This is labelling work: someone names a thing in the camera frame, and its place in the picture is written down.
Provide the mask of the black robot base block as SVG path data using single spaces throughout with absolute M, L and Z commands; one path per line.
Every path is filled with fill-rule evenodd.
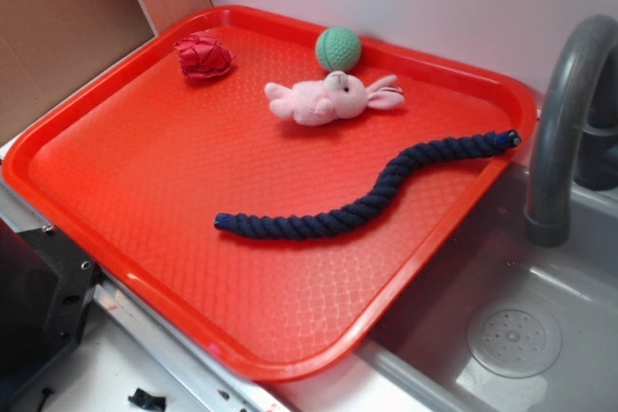
M 95 262 L 58 229 L 1 224 L 1 409 L 81 343 Z

